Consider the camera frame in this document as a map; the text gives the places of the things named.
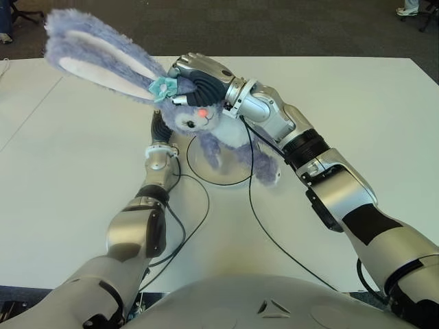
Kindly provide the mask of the left robot hand black silver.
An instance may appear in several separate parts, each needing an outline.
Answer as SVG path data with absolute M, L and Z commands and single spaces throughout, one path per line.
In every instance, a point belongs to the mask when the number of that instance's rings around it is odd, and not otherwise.
M 166 125 L 160 111 L 154 112 L 150 130 L 154 142 L 168 143 L 173 134 L 173 130 Z

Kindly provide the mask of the right robot hand black silver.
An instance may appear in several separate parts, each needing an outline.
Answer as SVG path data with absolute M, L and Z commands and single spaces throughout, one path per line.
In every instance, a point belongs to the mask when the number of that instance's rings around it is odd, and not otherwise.
M 235 75 L 224 65 L 201 53 L 181 55 L 169 68 L 172 78 L 185 78 L 195 89 L 179 94 L 173 103 L 182 106 L 210 106 L 225 99 Z

